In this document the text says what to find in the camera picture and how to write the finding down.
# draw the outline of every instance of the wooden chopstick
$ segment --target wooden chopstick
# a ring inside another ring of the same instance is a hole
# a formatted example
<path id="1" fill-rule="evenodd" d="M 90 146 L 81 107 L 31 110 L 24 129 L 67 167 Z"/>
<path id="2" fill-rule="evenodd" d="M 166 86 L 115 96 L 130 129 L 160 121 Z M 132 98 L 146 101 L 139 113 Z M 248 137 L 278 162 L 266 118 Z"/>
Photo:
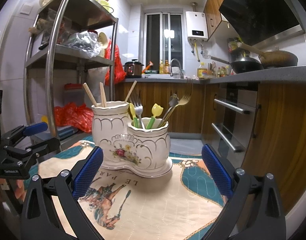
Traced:
<path id="1" fill-rule="evenodd" d="M 90 100 L 92 101 L 94 107 L 97 107 L 98 106 L 97 102 L 95 101 L 95 98 L 92 95 L 91 90 L 89 89 L 89 86 L 86 83 L 84 83 L 83 88 L 84 88 L 85 92 L 87 93 L 87 95 L 89 96 Z"/>
<path id="2" fill-rule="evenodd" d="M 106 96 L 102 82 L 100 82 L 100 91 L 101 91 L 102 107 L 108 107 L 108 104 L 106 103 Z"/>
<path id="3" fill-rule="evenodd" d="M 125 98 L 125 100 L 124 100 L 124 103 L 127 103 L 127 101 L 129 100 L 129 97 L 130 97 L 130 95 L 131 95 L 131 93 L 132 93 L 132 91 L 133 91 L 133 89 L 134 89 L 136 83 L 137 83 L 137 81 L 135 80 L 134 83 L 133 83 L 133 85 L 131 86 L 131 89 L 130 89 L 129 93 L 127 94 L 127 96 L 126 96 L 126 98 Z"/>

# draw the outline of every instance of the shelf rack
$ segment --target shelf rack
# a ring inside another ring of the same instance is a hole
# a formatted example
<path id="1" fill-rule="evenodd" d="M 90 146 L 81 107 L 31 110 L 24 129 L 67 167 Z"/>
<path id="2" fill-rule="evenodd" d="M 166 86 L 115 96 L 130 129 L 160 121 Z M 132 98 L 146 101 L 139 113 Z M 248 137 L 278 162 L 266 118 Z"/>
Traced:
<path id="1" fill-rule="evenodd" d="M 72 20 L 75 29 L 97 30 L 107 26 L 113 26 L 112 30 L 112 48 L 115 48 L 117 37 L 118 18 L 110 14 L 96 0 L 51 0 L 39 10 L 33 26 L 36 25 L 39 17 L 45 15 L 49 9 L 56 11 L 56 17 L 50 34 L 49 45 L 38 53 L 32 55 L 34 35 L 31 35 L 26 51 L 26 62 L 24 66 L 24 105 L 26 122 L 30 124 L 33 119 L 30 114 L 29 105 L 29 85 L 28 70 L 32 68 L 45 68 L 45 92 L 47 117 L 51 137 L 57 137 L 58 130 L 54 119 L 54 101 L 53 101 L 53 69 L 71 69 L 78 72 L 78 82 L 82 83 L 82 74 L 91 68 L 109 66 L 109 99 L 114 100 L 114 49 L 111 50 L 110 59 L 100 56 L 89 58 L 83 51 L 72 49 L 57 44 L 60 24 L 63 17 Z M 61 141 L 59 151 L 62 151 L 73 143 L 87 136 L 87 133 L 79 132 Z M 43 136 L 36 135 L 31 139 L 35 142 L 42 141 Z"/>

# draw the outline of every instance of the oven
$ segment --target oven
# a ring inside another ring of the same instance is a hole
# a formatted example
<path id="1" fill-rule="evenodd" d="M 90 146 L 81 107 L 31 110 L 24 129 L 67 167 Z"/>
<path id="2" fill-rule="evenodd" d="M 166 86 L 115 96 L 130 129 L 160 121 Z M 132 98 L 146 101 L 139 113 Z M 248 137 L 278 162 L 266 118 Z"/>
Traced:
<path id="1" fill-rule="evenodd" d="M 239 168 L 252 136 L 257 92 L 237 88 L 220 88 L 214 98 L 216 120 L 211 142 L 217 153 Z"/>

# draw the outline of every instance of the metal screw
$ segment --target metal screw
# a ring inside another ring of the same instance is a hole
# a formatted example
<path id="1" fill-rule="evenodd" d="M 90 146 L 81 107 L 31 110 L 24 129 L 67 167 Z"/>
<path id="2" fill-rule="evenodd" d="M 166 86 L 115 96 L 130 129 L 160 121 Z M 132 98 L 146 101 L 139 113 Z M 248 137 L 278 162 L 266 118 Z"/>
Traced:
<path id="1" fill-rule="evenodd" d="M 269 179 L 273 179 L 273 178 L 274 178 L 274 175 L 271 174 L 271 173 L 267 173 L 266 176 L 267 176 L 267 178 L 269 178 Z"/>
<path id="2" fill-rule="evenodd" d="M 62 177 L 66 177 L 66 176 L 68 176 L 69 175 L 69 171 L 68 170 L 64 170 L 64 171 L 61 171 L 61 176 Z"/>
<path id="3" fill-rule="evenodd" d="M 36 174 L 36 175 L 33 175 L 32 180 L 36 181 L 36 180 L 38 180 L 38 178 L 39 178 L 39 175 Z"/>
<path id="4" fill-rule="evenodd" d="M 244 171 L 243 169 L 241 169 L 241 168 L 238 168 L 238 169 L 236 170 L 236 172 L 237 172 L 239 175 L 244 175 L 244 174 L 245 174 L 245 171 Z"/>

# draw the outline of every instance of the cooking pot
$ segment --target cooking pot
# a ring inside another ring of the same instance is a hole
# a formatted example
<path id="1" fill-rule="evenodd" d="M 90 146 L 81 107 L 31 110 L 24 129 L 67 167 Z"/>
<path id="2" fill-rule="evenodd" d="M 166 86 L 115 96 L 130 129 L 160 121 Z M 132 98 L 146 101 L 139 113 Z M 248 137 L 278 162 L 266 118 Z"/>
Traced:
<path id="1" fill-rule="evenodd" d="M 265 69 L 273 67 L 292 67 L 297 66 L 298 63 L 297 56 L 285 50 L 261 51 L 244 43 L 238 42 L 237 45 L 239 48 L 258 54 L 260 63 Z"/>
<path id="2" fill-rule="evenodd" d="M 242 57 L 230 63 L 236 74 L 263 69 L 261 63 L 252 57 Z"/>
<path id="3" fill-rule="evenodd" d="M 124 65 L 124 71 L 126 73 L 125 78 L 141 78 L 143 64 L 138 62 L 137 59 L 132 59 L 132 61 L 126 62 Z"/>

